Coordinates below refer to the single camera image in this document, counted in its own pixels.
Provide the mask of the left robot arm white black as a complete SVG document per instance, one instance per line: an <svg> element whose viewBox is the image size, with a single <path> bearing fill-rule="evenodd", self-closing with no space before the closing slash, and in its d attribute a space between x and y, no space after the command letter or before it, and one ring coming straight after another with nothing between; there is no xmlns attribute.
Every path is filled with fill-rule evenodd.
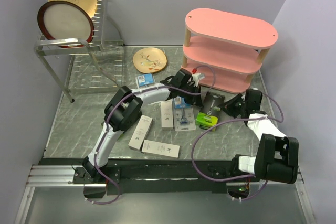
<svg viewBox="0 0 336 224"><path fill-rule="evenodd" d="M156 102L181 97L190 105L202 106L199 82L205 78L200 72L180 69L176 75L146 88L120 87L104 109L101 134L90 154L83 160L85 176L93 183L104 177L104 169L117 139L142 115L141 108Z"/></svg>

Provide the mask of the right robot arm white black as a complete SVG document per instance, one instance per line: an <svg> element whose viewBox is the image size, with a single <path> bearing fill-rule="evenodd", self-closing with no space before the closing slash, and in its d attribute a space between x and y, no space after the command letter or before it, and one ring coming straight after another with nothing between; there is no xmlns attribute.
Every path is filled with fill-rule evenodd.
<svg viewBox="0 0 336 224"><path fill-rule="evenodd" d="M244 119L259 140L256 156L235 155L229 173L235 181L252 174L258 179L293 184L298 174L299 142L279 131L261 110L263 96L259 90L247 89L245 95L238 94L219 106L227 115Z"/></svg>

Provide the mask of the pink three-tier shelf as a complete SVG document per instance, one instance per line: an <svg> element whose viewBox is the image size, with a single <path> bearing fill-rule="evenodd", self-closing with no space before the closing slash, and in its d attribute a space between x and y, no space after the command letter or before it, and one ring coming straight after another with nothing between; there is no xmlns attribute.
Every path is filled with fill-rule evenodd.
<svg viewBox="0 0 336 224"><path fill-rule="evenodd" d="M277 42L270 23L210 8L191 10L185 17L182 68L205 75L201 85L245 92Z"/></svg>

